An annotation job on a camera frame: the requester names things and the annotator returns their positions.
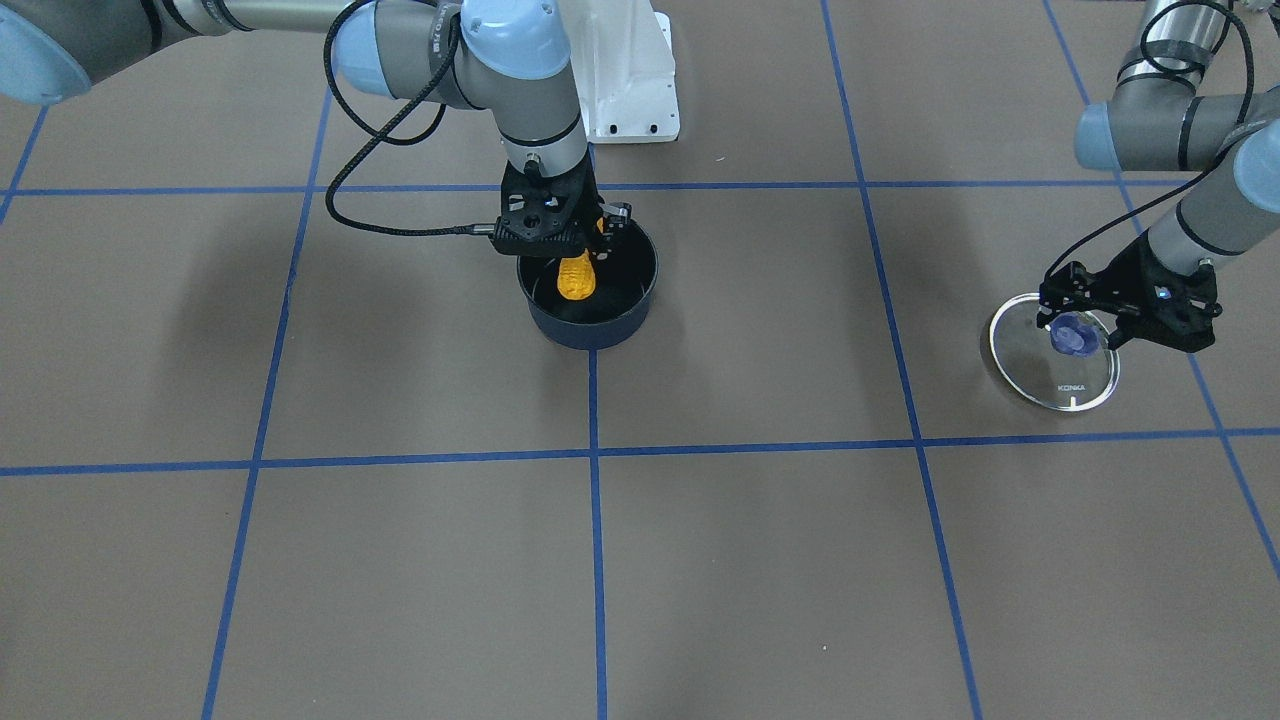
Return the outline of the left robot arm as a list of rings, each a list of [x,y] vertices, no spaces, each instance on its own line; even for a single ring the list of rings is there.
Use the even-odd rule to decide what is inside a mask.
[[[1171,208],[1100,272],[1062,252],[1039,284],[1036,324],[1061,354],[1116,350],[1132,340],[1193,354],[1215,341],[1219,270],[1277,232],[1277,91],[1258,94],[1253,65],[1238,95],[1199,92],[1236,31],[1228,1],[1148,1],[1112,97],[1076,123],[1080,165],[1180,170]]]

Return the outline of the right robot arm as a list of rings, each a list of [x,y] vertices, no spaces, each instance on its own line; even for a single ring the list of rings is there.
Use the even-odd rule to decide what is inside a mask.
[[[425,102],[490,113],[507,154],[500,214],[453,234],[489,238],[517,258],[611,252],[634,229],[627,204],[598,193],[554,1],[5,1],[3,94],[51,106],[187,38],[284,31],[324,37],[323,70],[340,110],[367,137],[325,192],[329,215],[358,231],[407,229],[342,214],[337,195],[383,145],[431,136],[396,129]]]

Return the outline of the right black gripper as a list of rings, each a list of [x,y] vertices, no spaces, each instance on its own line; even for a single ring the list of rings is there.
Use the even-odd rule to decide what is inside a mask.
[[[591,250],[605,261],[628,249],[634,229],[630,202],[602,202],[591,161],[554,177],[507,164],[490,241],[506,256],[577,258]]]

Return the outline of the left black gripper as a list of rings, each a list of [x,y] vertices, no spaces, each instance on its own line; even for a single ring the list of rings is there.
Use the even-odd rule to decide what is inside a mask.
[[[1143,340],[1184,354],[1216,342],[1213,320],[1222,314],[1217,273],[1203,259],[1189,275],[1169,270],[1142,236],[1105,269],[1089,272],[1069,261],[1046,274],[1038,290],[1036,327],[1076,332],[1078,313],[1093,313],[1108,328],[1106,347],[1119,351]]]

